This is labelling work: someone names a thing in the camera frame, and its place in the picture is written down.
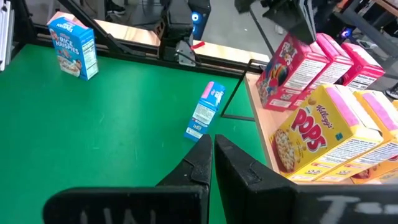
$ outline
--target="pink cereal box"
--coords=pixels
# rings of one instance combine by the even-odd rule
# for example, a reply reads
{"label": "pink cereal box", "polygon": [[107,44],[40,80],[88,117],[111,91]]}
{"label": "pink cereal box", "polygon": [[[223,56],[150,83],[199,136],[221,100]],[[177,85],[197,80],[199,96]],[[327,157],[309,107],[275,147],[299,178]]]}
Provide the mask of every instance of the pink cereal box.
{"label": "pink cereal box", "polygon": [[311,92],[321,84],[333,84],[342,77],[353,66],[353,61],[349,55],[337,44],[333,38],[327,34],[317,34],[317,44],[328,57],[329,63],[311,81],[306,89],[301,93],[294,103],[289,107],[295,110],[306,99]]}
{"label": "pink cereal box", "polygon": [[343,43],[341,47],[354,62],[354,65],[339,80],[342,85],[352,90],[364,90],[384,75],[384,69],[361,46]]}
{"label": "pink cereal box", "polygon": [[286,35],[256,83],[262,107],[286,110],[327,63],[316,42],[307,45]]}

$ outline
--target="green tabletop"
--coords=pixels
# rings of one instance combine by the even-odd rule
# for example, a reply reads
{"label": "green tabletop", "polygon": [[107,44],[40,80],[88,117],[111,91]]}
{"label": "green tabletop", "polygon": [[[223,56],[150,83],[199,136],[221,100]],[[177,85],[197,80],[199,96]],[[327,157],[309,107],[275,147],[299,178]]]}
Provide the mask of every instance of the green tabletop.
{"label": "green tabletop", "polygon": [[[98,58],[86,82],[60,71],[54,49],[25,46],[0,74],[0,223],[39,224],[45,201],[70,187],[154,186],[194,145],[183,137],[209,81],[237,79]],[[229,113],[250,115],[244,85]],[[216,115],[224,134],[265,162],[256,124]],[[213,169],[210,223],[225,223]]]}

